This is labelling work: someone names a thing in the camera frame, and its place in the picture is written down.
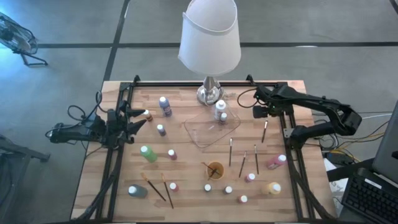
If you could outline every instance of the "keyboard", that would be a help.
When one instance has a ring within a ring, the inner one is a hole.
[[[398,189],[360,168],[348,180],[342,204],[376,223],[398,223]]]

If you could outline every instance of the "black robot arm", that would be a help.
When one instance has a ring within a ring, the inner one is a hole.
[[[121,102],[118,111],[107,110],[107,121],[105,122],[95,113],[84,118],[75,125],[56,124],[46,136],[52,143],[64,143],[69,141],[99,142],[103,147],[117,148],[122,142],[132,144],[138,130],[145,124],[146,120],[130,122],[130,117],[139,116],[145,110],[133,110],[126,101]]]
[[[338,100],[326,99],[324,96],[299,93],[286,84],[279,85],[273,90],[258,85],[254,97],[263,102],[262,106],[253,107],[255,118],[281,115],[285,111],[290,111],[292,105],[321,111],[329,117],[330,121],[326,123],[311,127],[297,126],[290,134],[288,141],[293,149],[301,148],[308,138],[334,133],[342,136],[353,135],[362,121],[362,117],[350,105],[344,105]]]

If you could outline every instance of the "paintbrush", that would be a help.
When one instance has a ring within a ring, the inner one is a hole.
[[[217,169],[216,169],[216,171],[215,171],[213,168],[211,168],[210,166],[206,165],[205,162],[202,162],[202,164],[205,165],[205,166],[207,166],[207,168],[209,168],[211,171],[216,172],[216,174],[221,175],[219,172],[217,172]]]
[[[260,174],[260,172],[259,172],[259,161],[257,160],[257,146],[256,145],[254,145],[254,154],[256,155],[257,174]]]
[[[231,166],[232,138],[229,140],[229,166]]]
[[[245,151],[245,152],[244,152],[243,161],[242,161],[242,166],[241,166],[241,171],[239,171],[239,178],[241,178],[241,174],[242,174],[242,170],[243,170],[243,164],[244,164],[244,160],[246,159],[246,153],[247,153],[247,151]]]
[[[169,196],[169,201],[170,201],[170,204],[172,205],[172,209],[174,209],[174,206],[173,206],[172,199],[170,198],[169,190],[167,189],[167,185],[166,185],[166,179],[164,178],[164,175],[163,175],[163,173],[162,173],[162,179],[163,179],[163,184],[164,184],[164,187],[166,188],[167,196]]]
[[[213,171],[211,172],[209,178],[207,180],[210,180],[210,178],[217,172],[217,169],[213,169]]]
[[[159,194],[159,196],[166,201],[166,199],[164,199],[164,197],[162,196],[162,194],[160,194],[160,192],[156,189],[156,187],[150,182],[150,180],[148,180],[147,176],[145,175],[145,173],[141,173],[141,177],[144,178],[144,180],[146,180],[148,182],[148,184],[156,191],[156,193]]]
[[[268,120],[266,120],[266,123],[265,123],[265,125],[264,125],[264,130],[262,131],[261,143],[264,142],[264,138],[266,137],[267,124],[268,124]]]

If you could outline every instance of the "table lamp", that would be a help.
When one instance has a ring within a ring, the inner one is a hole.
[[[178,58],[189,70],[206,76],[197,98],[213,105],[223,96],[214,77],[232,71],[241,59],[236,4],[233,0],[192,0],[182,17]]]

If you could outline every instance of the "desk fan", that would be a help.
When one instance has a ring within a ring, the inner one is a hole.
[[[48,65],[45,60],[33,56],[37,52],[37,42],[33,33],[1,12],[0,43],[11,49],[14,54],[19,54],[27,66]],[[29,63],[26,56],[39,60],[42,63]]]

